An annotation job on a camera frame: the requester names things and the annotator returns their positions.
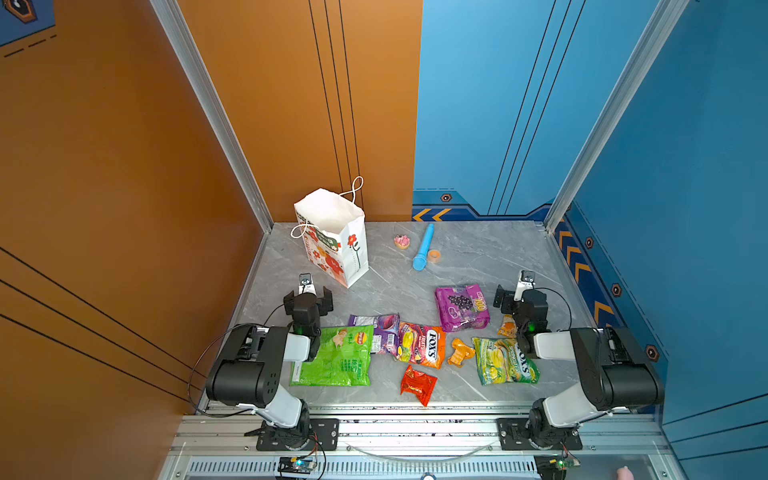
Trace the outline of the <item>green Lays chips bag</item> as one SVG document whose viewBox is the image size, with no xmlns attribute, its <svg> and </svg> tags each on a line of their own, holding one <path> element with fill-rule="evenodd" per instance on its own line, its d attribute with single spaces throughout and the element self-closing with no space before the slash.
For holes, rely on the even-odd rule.
<svg viewBox="0 0 768 480">
<path fill-rule="evenodd" d="M 290 385 L 369 386 L 373 335 L 373 326 L 323 328 L 315 358 L 293 364 Z"/>
</svg>

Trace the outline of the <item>magenta grape candy bag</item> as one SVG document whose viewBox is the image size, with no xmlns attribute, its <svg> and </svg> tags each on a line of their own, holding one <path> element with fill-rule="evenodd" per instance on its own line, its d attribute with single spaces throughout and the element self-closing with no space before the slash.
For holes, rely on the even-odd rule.
<svg viewBox="0 0 768 480">
<path fill-rule="evenodd" d="M 441 327 L 447 333 L 484 329 L 490 322 L 487 302 L 478 284 L 438 287 L 435 298 Z"/>
</svg>

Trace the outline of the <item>white floral paper bag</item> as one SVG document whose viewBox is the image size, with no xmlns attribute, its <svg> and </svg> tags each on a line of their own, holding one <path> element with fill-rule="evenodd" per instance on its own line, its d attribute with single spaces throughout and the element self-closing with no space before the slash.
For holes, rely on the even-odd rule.
<svg viewBox="0 0 768 480">
<path fill-rule="evenodd" d="M 355 203 L 363 185 L 357 176 L 350 191 L 320 188 L 294 204 L 291 237 L 300 238 L 308 259 L 345 288 L 369 270 L 365 213 Z"/>
</svg>

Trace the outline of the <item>purple Fox's candy bag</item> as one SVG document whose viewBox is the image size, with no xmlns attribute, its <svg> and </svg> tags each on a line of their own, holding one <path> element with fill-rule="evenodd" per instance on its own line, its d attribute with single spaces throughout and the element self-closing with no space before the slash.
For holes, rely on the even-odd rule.
<svg viewBox="0 0 768 480">
<path fill-rule="evenodd" d="M 396 356 L 400 346 L 400 315 L 388 314 L 378 316 L 351 315 L 349 326 L 373 326 L 372 354 L 391 354 Z"/>
</svg>

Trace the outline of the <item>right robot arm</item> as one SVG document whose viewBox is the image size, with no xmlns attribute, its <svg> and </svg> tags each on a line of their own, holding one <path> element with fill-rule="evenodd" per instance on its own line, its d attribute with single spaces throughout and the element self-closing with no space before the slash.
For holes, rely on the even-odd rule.
<svg viewBox="0 0 768 480">
<path fill-rule="evenodd" d="M 536 378 L 534 361 L 564 360 L 576 365 L 578 382 L 533 402 L 528 416 L 496 421 L 504 450 L 580 450 L 579 429 L 619 409 L 642 409 L 664 401 L 664 386 L 651 361 L 627 328 L 548 329 L 543 290 L 517 292 L 499 286 L 493 306 L 512 317 L 515 338 L 498 356 L 507 378 Z"/>
</svg>

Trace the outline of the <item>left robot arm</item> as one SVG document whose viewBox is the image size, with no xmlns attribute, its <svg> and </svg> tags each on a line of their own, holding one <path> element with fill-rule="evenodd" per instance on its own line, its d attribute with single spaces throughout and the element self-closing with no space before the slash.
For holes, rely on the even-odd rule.
<svg viewBox="0 0 768 480">
<path fill-rule="evenodd" d="M 280 383 L 286 363 L 315 359 L 321 343 L 320 320 L 334 309 L 330 289 L 317 294 L 310 285 L 291 292 L 282 307 L 292 322 L 268 327 L 238 325 L 226 340 L 206 379 L 208 399 L 237 407 L 263 419 L 252 433 L 287 449 L 300 449 L 313 440 L 308 406 Z"/>
</svg>

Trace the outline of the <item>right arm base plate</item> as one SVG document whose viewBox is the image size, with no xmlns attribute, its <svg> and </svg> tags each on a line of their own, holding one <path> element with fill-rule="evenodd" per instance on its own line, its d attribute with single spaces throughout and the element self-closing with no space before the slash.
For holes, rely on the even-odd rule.
<svg viewBox="0 0 768 480">
<path fill-rule="evenodd" d="M 583 443 L 576 428 L 559 428 L 544 421 L 532 425 L 529 419 L 499 418 L 496 420 L 500 446 L 504 451 L 583 449 Z"/>
</svg>

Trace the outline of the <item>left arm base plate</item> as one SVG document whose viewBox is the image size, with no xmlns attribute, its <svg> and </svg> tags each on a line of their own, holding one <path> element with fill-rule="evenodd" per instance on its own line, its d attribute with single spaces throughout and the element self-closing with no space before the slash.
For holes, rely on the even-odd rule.
<svg viewBox="0 0 768 480">
<path fill-rule="evenodd" d="M 256 450 L 260 452 L 309 451 L 317 447 L 329 452 L 337 449 L 340 421 L 336 418 L 310 418 L 297 427 L 279 428 L 262 422 Z"/>
</svg>

